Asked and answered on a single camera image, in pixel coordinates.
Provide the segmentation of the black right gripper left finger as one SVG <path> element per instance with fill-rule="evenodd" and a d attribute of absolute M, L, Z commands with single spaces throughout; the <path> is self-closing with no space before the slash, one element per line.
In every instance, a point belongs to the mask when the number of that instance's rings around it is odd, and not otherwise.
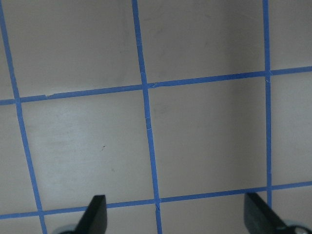
<path fill-rule="evenodd" d="M 105 234 L 107 223 L 106 197 L 105 195 L 95 195 L 73 233 Z"/>

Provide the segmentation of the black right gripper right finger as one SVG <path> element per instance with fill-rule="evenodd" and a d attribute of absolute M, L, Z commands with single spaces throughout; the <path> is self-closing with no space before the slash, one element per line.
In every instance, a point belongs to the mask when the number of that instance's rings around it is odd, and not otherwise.
<path fill-rule="evenodd" d="M 244 224 L 250 234 L 281 234 L 287 229 L 257 193 L 244 195 Z"/>

